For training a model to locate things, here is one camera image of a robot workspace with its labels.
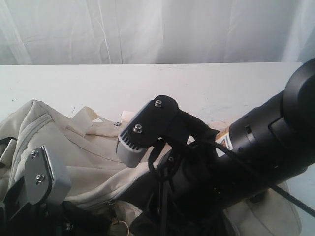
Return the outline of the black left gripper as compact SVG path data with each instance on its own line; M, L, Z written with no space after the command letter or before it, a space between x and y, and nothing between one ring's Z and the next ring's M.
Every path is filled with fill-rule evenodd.
M25 190L9 191L0 203L2 236L73 236L80 226L65 203L29 203Z

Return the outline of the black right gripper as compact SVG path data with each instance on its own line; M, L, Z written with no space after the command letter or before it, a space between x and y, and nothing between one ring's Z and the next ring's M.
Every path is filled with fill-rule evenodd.
M187 155L174 149L158 168L140 179L143 212L134 220L135 236L232 236L234 229L212 201L218 195L211 169L200 151Z

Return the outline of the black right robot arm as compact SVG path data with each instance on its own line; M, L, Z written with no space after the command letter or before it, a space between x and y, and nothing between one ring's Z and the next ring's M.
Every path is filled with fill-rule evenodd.
M135 117L127 136L152 148L137 196L144 211L133 224L135 235L233 236L224 211L241 202L250 210L262 207L279 229L287 213L279 204L267 207L270 192L315 213L280 186L315 162L314 60L225 134L159 96Z

